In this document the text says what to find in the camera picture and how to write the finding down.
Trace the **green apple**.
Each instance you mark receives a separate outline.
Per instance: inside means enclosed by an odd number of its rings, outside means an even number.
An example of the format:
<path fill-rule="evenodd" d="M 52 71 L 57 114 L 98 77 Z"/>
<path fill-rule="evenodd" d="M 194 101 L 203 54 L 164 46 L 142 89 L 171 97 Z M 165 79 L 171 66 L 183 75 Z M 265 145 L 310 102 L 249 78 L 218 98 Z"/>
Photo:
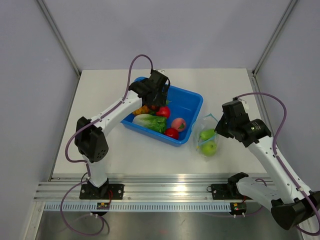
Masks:
<path fill-rule="evenodd" d="M 212 157 L 217 152 L 217 144 L 214 141 L 210 140 L 203 143 L 200 147 L 200 150 L 206 157 Z"/>

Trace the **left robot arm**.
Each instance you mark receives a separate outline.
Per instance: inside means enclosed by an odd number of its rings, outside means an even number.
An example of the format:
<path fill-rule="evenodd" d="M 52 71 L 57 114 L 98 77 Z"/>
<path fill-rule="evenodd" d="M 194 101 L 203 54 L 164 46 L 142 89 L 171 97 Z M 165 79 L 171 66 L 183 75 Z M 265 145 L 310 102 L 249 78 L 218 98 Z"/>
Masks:
<path fill-rule="evenodd" d="M 80 199 L 100 200 L 111 197 L 111 187 L 103 164 L 109 151 L 107 135 L 139 107 L 164 106 L 170 85 L 167 76 L 152 70 L 150 77 L 131 83 L 118 102 L 91 119 L 81 117 L 77 121 L 74 143 L 86 161 L 88 174 L 87 183 L 81 187 Z"/>

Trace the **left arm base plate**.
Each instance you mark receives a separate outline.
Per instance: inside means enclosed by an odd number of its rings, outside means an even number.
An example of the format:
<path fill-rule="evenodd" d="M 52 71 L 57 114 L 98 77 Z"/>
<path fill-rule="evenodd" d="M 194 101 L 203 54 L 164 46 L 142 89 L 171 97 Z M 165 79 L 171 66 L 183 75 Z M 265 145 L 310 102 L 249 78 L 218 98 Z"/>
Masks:
<path fill-rule="evenodd" d="M 106 183 L 95 187 L 90 182 L 81 185 L 79 198 L 81 200 L 122 200 L 124 184 Z"/>

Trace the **clear zip top bag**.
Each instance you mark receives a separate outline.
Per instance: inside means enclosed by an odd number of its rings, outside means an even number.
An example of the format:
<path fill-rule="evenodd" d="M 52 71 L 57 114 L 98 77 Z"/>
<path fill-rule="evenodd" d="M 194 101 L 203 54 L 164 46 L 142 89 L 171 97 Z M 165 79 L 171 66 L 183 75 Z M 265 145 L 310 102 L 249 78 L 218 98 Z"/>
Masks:
<path fill-rule="evenodd" d="M 217 124 L 218 120 L 210 113 L 199 117 L 191 127 L 191 151 L 205 161 L 212 159 L 218 151 Z"/>

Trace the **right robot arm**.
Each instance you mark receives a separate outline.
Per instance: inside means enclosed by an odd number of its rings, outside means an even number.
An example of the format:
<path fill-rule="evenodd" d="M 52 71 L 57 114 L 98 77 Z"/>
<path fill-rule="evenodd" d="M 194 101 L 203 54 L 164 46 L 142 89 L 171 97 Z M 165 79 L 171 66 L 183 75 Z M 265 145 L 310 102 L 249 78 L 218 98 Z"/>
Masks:
<path fill-rule="evenodd" d="M 274 138 L 261 119 L 250 120 L 243 103 L 233 100 L 222 105 L 222 117 L 215 132 L 242 143 L 261 163 L 276 189 L 255 182 L 244 172 L 228 178 L 230 197 L 246 196 L 271 212 L 283 229 L 289 230 L 318 214 L 320 193 L 307 186 L 273 146 Z"/>

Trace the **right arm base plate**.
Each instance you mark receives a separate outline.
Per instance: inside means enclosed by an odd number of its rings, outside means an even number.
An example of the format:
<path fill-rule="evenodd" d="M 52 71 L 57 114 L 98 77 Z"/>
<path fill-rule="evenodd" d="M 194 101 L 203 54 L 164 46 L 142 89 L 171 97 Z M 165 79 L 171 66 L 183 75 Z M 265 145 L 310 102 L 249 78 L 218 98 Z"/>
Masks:
<path fill-rule="evenodd" d="M 240 194 L 236 185 L 239 180 L 248 177 L 248 174 L 240 172 L 229 177 L 227 183 L 213 183 L 209 185 L 206 191 L 211 193 L 213 200 L 251 200 L 250 197 Z"/>

